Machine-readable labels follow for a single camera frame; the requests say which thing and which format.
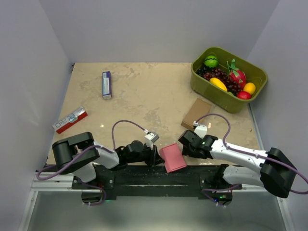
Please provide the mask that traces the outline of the pink paper box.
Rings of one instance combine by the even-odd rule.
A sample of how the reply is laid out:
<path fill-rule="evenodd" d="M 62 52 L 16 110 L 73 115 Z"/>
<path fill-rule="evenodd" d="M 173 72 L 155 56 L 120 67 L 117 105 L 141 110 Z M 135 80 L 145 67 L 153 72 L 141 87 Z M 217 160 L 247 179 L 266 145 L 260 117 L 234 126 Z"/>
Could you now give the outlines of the pink paper box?
<path fill-rule="evenodd" d="M 178 171 L 187 166 L 177 143 L 161 148 L 159 153 L 164 160 L 167 173 Z"/>

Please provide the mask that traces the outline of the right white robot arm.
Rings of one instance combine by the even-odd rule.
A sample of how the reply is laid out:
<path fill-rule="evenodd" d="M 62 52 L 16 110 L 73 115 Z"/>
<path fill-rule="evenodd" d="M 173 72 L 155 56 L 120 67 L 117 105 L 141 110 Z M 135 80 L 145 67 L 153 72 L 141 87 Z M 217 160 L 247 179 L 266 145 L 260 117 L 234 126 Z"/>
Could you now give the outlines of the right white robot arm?
<path fill-rule="evenodd" d="M 214 183 L 220 189 L 226 189 L 230 184 L 249 184 L 263 187 L 280 198 L 287 198 L 291 191 L 295 172 L 287 166 L 295 166 L 280 149 L 252 150 L 233 144 L 227 148 L 218 137 L 205 135 L 200 138 L 190 130 L 179 137 L 179 142 L 183 145 L 183 155 L 226 160 L 238 165 L 228 166 L 214 177 Z"/>

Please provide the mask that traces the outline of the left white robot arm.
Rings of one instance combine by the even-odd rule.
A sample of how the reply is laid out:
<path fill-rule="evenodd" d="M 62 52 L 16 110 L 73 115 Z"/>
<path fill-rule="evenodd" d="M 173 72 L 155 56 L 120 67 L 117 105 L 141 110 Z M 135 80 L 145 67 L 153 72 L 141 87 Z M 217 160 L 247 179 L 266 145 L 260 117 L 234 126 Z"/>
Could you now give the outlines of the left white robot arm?
<path fill-rule="evenodd" d="M 89 189 L 94 189 L 100 183 L 95 163 L 110 170 L 126 168 L 129 163 L 144 162 L 150 167 L 164 163 L 154 145 L 158 138 L 156 133 L 149 132 L 145 143 L 133 141 L 111 150 L 95 141 L 92 133 L 84 132 L 55 142 L 52 151 L 59 174 L 72 173 Z"/>

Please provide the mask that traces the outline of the brown cardboard box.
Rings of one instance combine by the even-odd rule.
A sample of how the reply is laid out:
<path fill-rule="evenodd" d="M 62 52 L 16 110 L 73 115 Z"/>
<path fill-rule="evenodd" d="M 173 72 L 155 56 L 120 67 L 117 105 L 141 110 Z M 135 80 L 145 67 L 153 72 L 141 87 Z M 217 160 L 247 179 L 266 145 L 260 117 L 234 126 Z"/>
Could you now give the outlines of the brown cardboard box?
<path fill-rule="evenodd" d="M 193 130 L 193 123 L 200 117 L 207 115 L 212 107 L 212 104 L 201 99 L 196 99 L 186 116 L 183 118 L 181 126 L 188 130 Z"/>

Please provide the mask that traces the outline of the purple toothpaste box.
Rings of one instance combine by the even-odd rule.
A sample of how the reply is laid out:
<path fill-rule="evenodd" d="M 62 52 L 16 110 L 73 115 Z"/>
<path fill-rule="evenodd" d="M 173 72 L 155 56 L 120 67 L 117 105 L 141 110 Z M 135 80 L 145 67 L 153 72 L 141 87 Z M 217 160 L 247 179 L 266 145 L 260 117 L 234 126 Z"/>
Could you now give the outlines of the purple toothpaste box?
<path fill-rule="evenodd" d="M 102 97 L 104 100 L 112 99 L 112 82 L 110 71 L 102 73 Z"/>

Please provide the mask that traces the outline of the red white toothpaste box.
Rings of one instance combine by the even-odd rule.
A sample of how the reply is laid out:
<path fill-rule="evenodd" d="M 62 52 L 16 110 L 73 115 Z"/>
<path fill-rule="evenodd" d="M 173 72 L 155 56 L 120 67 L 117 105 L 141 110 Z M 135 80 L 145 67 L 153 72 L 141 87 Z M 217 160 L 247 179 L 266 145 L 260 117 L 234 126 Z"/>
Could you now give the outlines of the red white toothpaste box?
<path fill-rule="evenodd" d="M 86 110 L 83 107 L 79 107 L 64 118 L 59 119 L 52 127 L 56 133 L 61 134 L 87 116 Z"/>

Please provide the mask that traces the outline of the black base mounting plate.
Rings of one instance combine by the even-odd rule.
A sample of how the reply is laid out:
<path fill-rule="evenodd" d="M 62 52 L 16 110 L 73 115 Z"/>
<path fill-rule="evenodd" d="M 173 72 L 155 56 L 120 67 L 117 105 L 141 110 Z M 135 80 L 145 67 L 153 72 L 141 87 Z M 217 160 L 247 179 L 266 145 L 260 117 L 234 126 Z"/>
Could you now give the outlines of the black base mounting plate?
<path fill-rule="evenodd" d="M 187 166 L 175 172 L 167 173 L 164 166 L 127 166 L 119 171 L 111 171 L 103 166 L 95 166 L 97 178 L 83 185 L 76 177 L 72 188 L 81 190 L 84 202 L 97 202 L 103 188 L 107 200 L 118 197 L 197 197 L 228 203 L 232 200 L 232 191 L 242 186 L 228 184 L 222 178 L 227 164 L 220 166 Z"/>

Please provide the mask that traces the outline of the olive green plastic bin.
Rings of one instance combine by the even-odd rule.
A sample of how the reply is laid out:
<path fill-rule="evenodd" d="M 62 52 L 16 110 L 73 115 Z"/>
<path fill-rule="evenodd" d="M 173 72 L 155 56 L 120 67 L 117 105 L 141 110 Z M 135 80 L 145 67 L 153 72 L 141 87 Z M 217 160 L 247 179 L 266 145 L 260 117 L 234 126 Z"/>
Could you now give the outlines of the olive green plastic bin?
<path fill-rule="evenodd" d="M 213 85 L 209 81 L 199 76 L 196 71 L 202 66 L 204 60 L 209 55 L 215 55 L 218 58 L 218 66 L 223 71 L 227 70 L 227 62 L 235 60 L 236 66 L 244 71 L 248 82 L 252 82 L 256 86 L 256 91 L 252 95 L 251 99 L 242 100 L 233 96 L 219 87 Z M 220 47 L 207 48 L 192 64 L 191 64 L 191 79 L 190 86 L 193 91 L 204 96 L 217 106 L 226 110 L 227 112 L 234 114 L 240 112 L 247 104 L 251 103 L 260 94 L 263 87 L 268 81 L 268 76 L 265 71 L 259 67 L 249 63 L 245 59 L 242 59 Z"/>

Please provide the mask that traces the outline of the yellow toy mango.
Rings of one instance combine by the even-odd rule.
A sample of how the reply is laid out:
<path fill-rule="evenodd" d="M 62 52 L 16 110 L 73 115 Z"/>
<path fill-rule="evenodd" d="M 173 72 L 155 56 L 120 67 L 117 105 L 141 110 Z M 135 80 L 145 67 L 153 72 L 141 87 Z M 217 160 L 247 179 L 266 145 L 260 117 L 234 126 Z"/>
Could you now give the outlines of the yellow toy mango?
<path fill-rule="evenodd" d="M 227 87 L 225 86 L 225 84 L 219 80 L 218 78 L 216 77 L 212 77 L 210 78 L 210 83 L 212 83 L 213 85 L 215 85 L 216 87 L 222 89 L 223 91 L 227 92 Z"/>

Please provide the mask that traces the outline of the dark purple toy grapes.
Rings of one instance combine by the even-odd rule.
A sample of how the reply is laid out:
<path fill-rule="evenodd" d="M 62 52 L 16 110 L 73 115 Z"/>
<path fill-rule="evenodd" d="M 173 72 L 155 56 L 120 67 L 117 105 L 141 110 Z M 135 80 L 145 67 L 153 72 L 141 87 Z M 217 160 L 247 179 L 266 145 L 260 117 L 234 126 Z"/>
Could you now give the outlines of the dark purple toy grapes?
<path fill-rule="evenodd" d="M 233 81 L 226 72 L 222 71 L 219 68 L 206 68 L 204 66 L 200 67 L 196 73 L 197 75 L 201 76 L 209 82 L 210 78 L 212 77 L 218 78 L 225 84 L 228 92 L 230 92 L 230 94 L 233 94 L 234 96 L 237 96 L 237 94 L 241 91 L 240 86 L 235 81 Z"/>

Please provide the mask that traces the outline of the red toy apple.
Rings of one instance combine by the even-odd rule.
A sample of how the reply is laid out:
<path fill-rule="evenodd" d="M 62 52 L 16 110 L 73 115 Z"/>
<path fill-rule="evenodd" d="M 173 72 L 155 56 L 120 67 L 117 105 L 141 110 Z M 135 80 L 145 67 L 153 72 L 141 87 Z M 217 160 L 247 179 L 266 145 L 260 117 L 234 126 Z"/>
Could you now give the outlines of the red toy apple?
<path fill-rule="evenodd" d="M 237 94 L 237 97 L 242 100 L 249 100 L 251 99 L 251 94 L 246 91 L 241 91 Z"/>

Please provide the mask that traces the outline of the orange toy lemon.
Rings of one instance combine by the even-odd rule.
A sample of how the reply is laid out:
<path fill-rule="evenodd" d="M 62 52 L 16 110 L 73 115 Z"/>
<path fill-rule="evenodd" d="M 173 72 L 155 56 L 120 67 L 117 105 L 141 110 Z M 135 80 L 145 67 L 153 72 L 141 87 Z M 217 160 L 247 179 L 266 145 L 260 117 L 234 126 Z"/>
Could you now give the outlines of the orange toy lemon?
<path fill-rule="evenodd" d="M 243 91 L 249 93 L 250 95 L 253 95 L 256 91 L 256 86 L 252 82 L 248 82 L 245 84 Z"/>

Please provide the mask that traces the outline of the red toy dragon fruit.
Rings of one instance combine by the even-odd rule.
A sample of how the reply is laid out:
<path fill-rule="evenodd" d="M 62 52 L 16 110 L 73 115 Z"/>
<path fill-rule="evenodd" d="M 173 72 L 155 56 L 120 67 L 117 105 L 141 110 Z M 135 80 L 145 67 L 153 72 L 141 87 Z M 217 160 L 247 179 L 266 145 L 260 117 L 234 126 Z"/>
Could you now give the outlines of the red toy dragon fruit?
<path fill-rule="evenodd" d="M 229 72 L 229 77 L 233 81 L 235 81 L 243 90 L 246 85 L 246 75 L 243 71 L 236 67 L 235 59 L 232 59 L 231 63 L 227 61 L 227 68 Z"/>

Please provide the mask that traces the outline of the green toy watermelon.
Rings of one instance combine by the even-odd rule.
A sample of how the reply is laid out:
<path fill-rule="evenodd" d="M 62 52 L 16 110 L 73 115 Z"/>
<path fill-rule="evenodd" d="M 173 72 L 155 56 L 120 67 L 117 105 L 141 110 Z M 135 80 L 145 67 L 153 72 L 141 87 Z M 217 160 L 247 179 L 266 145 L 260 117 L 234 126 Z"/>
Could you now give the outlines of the green toy watermelon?
<path fill-rule="evenodd" d="M 204 60 L 204 65 L 209 68 L 215 68 L 218 65 L 218 59 L 215 55 L 209 55 Z"/>

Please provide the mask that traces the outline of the aluminium frame rail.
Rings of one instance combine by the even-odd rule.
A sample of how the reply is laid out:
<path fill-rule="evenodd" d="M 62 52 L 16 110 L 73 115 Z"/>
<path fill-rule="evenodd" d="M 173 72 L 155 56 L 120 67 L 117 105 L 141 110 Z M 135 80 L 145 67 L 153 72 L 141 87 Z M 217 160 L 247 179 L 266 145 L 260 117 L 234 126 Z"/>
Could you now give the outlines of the aluminium frame rail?
<path fill-rule="evenodd" d="M 222 139 L 224 145 L 226 145 L 226 147 L 228 148 L 230 143 L 226 142 L 225 139 Z M 227 164 L 227 166 L 235 166 L 238 167 L 237 164 L 234 164 L 232 162 L 226 161 L 226 160 L 219 160 L 219 159 L 201 159 L 201 158 L 192 158 L 186 155 L 183 155 L 183 158 L 187 164 L 187 166 L 220 166 L 223 164 Z M 144 162 L 137 162 L 137 163 L 129 163 L 127 166 L 147 166 Z M 35 180 L 35 184 L 39 187 L 42 188 L 51 188 L 51 187 L 55 187 L 55 188 L 72 188 L 72 183 L 73 183 L 73 178 L 75 176 L 72 173 L 69 174 L 65 174 L 65 175 L 61 175 L 58 172 L 57 166 L 55 165 L 50 165 L 47 166 L 46 168 L 40 170 L 37 172 L 36 174 L 36 180 Z M 81 179 L 77 178 L 83 185 L 87 185 L 88 182 L 84 183 Z M 106 192 L 103 188 L 99 188 L 97 187 L 95 189 L 95 191 L 99 191 L 100 192 L 100 198 L 97 202 L 85 202 L 89 205 L 95 205 L 95 204 L 100 204 L 102 203 L 104 200 L 106 199 Z M 213 199 L 213 197 L 208 197 L 208 199 L 212 200 L 213 202 L 217 203 L 217 204 L 222 204 L 224 205 L 225 203 L 223 202 L 218 202 L 215 201 Z"/>

